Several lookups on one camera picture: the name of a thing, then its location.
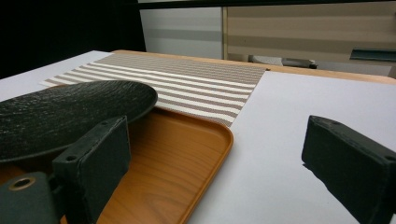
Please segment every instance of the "table surface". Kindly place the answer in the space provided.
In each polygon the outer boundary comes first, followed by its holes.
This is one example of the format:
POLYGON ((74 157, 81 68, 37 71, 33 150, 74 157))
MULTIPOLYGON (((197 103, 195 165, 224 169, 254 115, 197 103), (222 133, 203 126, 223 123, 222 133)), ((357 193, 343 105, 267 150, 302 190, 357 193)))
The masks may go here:
MULTIPOLYGON (((126 50, 115 52, 270 69, 232 125, 233 149, 190 223, 357 223, 302 166, 309 114, 336 119, 386 147, 396 148, 393 78, 126 50)), ((0 101, 44 90, 46 87, 39 85, 40 81, 109 54, 91 51, 1 79, 0 101)), ((16 167, 0 168, 4 171, 1 183, 22 173, 16 167)))

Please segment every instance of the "white tabletop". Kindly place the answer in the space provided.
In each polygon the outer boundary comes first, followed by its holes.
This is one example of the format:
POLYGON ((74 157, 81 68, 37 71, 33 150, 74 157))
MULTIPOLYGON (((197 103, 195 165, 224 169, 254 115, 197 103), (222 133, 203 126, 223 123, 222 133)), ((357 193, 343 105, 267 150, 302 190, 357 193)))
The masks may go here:
MULTIPOLYGON (((0 101, 110 53, 91 51, 0 80, 0 101)), ((189 223, 357 223, 303 167, 309 115, 396 149, 396 86, 266 72, 231 130, 234 145, 189 223)))

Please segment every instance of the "textured black dish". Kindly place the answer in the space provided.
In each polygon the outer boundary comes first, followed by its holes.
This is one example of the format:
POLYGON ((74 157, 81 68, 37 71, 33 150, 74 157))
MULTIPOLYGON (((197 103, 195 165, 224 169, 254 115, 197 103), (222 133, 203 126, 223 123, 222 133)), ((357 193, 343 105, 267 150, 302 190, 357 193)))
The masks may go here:
POLYGON ((143 83, 96 81, 1 102, 0 163, 63 150, 105 119, 139 119, 157 98, 157 92, 143 83))

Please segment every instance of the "table runner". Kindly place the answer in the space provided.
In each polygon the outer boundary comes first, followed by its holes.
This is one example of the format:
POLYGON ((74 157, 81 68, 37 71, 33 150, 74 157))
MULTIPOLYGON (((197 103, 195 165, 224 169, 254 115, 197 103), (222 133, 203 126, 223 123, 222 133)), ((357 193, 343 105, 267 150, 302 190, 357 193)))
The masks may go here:
POLYGON ((100 80, 132 80, 158 92, 156 106, 233 124, 265 72, 244 65, 115 53, 40 84, 53 87, 100 80))

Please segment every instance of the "placemat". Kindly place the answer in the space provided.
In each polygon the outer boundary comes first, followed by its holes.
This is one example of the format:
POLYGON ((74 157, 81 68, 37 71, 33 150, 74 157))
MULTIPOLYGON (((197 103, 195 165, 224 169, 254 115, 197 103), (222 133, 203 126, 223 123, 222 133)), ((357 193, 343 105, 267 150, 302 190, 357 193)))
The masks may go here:
POLYGON ((265 72, 244 65, 115 53, 40 84, 53 87, 100 80, 132 80, 154 88, 156 106, 233 124, 265 72))

